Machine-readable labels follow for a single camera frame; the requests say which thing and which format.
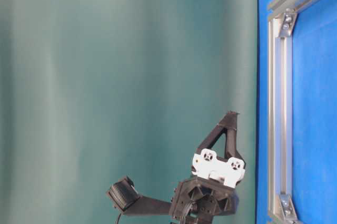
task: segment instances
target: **blue panel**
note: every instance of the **blue panel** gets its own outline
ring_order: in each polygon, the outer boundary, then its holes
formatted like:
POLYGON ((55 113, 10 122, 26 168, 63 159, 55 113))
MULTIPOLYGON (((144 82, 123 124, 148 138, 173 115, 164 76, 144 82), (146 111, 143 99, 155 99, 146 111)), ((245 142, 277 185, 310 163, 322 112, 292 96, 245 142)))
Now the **blue panel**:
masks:
POLYGON ((307 224, 335 223, 337 0, 301 13, 293 39, 293 199, 307 224))
POLYGON ((259 0, 259 141, 257 169, 256 223, 267 221, 267 5, 271 0, 259 0))

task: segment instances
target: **green backdrop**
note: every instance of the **green backdrop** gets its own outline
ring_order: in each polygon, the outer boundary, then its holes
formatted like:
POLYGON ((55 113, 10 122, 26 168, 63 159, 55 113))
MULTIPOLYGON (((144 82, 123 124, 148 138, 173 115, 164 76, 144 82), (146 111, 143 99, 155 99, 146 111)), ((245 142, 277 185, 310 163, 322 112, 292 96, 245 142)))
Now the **green backdrop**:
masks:
POLYGON ((215 223, 255 223, 256 2, 0 0, 0 223, 112 223, 126 174, 169 200, 227 110, 247 170, 215 223))

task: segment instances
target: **bolt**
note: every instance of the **bolt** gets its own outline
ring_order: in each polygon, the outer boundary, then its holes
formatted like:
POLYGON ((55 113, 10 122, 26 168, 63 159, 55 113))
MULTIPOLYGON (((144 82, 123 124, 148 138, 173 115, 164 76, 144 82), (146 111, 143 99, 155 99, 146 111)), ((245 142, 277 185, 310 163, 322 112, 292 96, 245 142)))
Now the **bolt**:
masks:
POLYGON ((285 207, 289 206, 288 202, 286 202, 285 200, 282 200, 282 203, 285 207))
POLYGON ((288 29, 289 29, 289 24, 285 23, 285 24, 282 26, 282 29, 288 30, 288 29))
POLYGON ((293 21, 293 18, 291 17, 291 15, 286 15, 286 16, 285 16, 285 21, 286 21, 287 23, 290 23, 290 22, 293 21))

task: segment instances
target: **metal corner bracket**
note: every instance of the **metal corner bracket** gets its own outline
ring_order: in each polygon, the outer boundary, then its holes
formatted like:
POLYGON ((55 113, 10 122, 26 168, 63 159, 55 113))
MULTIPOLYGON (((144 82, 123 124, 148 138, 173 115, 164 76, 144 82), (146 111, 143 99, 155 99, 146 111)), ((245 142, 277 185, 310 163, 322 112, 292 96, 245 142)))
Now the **metal corner bracket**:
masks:
POLYGON ((300 224, 292 201, 292 32, 318 0, 273 0, 268 9, 268 214, 270 223, 300 224))

